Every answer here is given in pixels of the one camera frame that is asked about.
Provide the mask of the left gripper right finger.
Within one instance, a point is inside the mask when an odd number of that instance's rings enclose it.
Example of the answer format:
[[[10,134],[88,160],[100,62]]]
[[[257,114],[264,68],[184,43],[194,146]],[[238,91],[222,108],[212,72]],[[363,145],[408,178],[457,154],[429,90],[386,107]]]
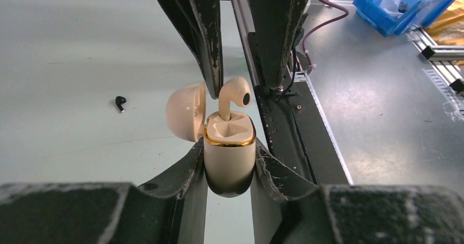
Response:
[[[455,192],[316,185],[260,141],[251,200],[255,243],[463,243],[463,200]]]

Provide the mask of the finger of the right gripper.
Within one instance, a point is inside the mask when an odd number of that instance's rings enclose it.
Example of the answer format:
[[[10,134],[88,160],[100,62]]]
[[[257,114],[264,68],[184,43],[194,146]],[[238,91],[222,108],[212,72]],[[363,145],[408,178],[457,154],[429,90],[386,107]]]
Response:
[[[264,84],[277,89],[308,0],[248,0]]]
[[[223,86],[220,0],[157,0],[196,59],[213,99]]]

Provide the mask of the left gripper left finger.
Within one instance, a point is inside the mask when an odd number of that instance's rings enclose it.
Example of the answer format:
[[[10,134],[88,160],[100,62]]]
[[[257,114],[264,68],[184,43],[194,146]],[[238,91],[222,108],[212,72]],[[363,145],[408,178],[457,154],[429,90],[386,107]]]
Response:
[[[203,243],[204,143],[151,180],[1,185],[1,243]]]

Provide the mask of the beige earbud charging case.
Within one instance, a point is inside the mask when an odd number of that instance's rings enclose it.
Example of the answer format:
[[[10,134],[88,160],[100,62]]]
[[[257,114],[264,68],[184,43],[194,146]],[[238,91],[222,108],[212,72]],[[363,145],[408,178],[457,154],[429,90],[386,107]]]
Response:
[[[166,121],[178,138],[203,140],[208,186],[222,197],[236,197],[250,187],[256,161],[256,128],[244,112],[231,110],[224,121],[218,111],[206,114],[206,84],[196,83],[173,92]]]

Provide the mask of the white earbud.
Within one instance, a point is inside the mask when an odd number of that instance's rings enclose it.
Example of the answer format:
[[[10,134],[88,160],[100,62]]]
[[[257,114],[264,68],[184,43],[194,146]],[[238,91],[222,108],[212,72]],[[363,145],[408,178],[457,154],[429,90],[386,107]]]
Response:
[[[218,99],[219,117],[224,121],[231,118],[230,103],[245,108],[251,100],[251,89],[244,77],[235,77],[228,80],[221,88]]]

